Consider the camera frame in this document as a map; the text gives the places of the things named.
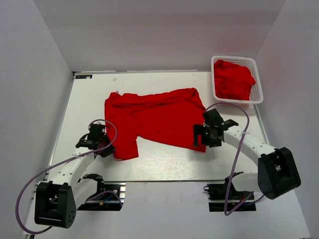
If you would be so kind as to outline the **red t shirt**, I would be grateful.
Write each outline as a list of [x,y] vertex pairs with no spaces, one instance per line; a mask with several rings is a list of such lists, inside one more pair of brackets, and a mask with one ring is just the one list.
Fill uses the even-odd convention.
[[138,157],[137,137],[205,152],[203,144],[194,146],[193,126],[203,124],[205,107],[195,88],[139,96],[110,93],[105,100],[107,134],[113,139],[116,159]]

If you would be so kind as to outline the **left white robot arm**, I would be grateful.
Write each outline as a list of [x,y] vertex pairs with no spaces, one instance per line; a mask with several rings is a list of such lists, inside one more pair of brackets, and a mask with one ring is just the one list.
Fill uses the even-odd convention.
[[75,220],[77,209],[87,199],[104,196],[103,177],[85,171],[96,158],[113,154],[115,147],[107,136],[107,126],[92,123],[88,130],[75,145],[74,159],[64,163],[50,181],[38,184],[34,210],[36,224],[68,229]]

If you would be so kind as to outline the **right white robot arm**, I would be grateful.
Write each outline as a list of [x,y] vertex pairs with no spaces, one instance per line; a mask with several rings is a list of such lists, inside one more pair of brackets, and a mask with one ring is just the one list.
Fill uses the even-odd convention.
[[256,173],[232,171],[225,178],[224,187],[215,190],[219,197],[235,199],[244,192],[259,192],[273,200],[300,187],[301,178],[288,148],[275,148],[257,140],[234,120],[224,120],[216,109],[204,112],[203,117],[204,124],[193,127],[194,146],[219,147],[226,143],[257,166]]

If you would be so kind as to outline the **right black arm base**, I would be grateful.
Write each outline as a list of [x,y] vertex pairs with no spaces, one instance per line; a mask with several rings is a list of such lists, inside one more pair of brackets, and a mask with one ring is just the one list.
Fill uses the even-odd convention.
[[[226,196],[227,183],[211,183],[203,187],[204,192],[208,195],[208,206],[210,212],[224,212],[224,203]],[[249,192],[238,192],[234,186],[231,186],[227,203],[227,211],[231,211],[237,204],[243,201]],[[256,211],[255,201],[252,195],[236,212],[253,212]]]

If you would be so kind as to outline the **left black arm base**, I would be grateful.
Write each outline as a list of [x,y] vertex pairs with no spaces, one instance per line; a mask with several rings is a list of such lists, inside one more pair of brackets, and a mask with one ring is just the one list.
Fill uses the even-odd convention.
[[99,174],[86,174],[76,184],[75,202],[79,211],[120,211],[126,183],[107,182]]

